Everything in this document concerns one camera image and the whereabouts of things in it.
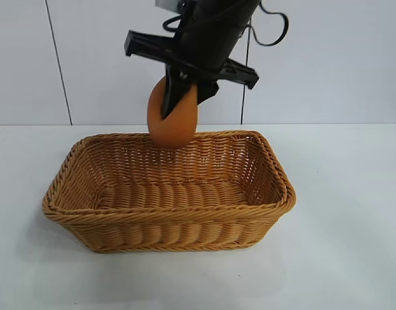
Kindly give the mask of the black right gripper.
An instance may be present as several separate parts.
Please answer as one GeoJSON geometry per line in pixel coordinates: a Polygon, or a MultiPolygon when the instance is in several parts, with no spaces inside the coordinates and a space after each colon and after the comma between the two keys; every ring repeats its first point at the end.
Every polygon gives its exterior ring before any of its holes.
{"type": "Polygon", "coordinates": [[[126,56],[165,63],[162,119],[192,84],[197,84],[197,105],[217,94],[219,79],[255,86],[257,73],[229,56],[258,5],[258,1],[186,1],[172,37],[128,32],[126,56]]]}

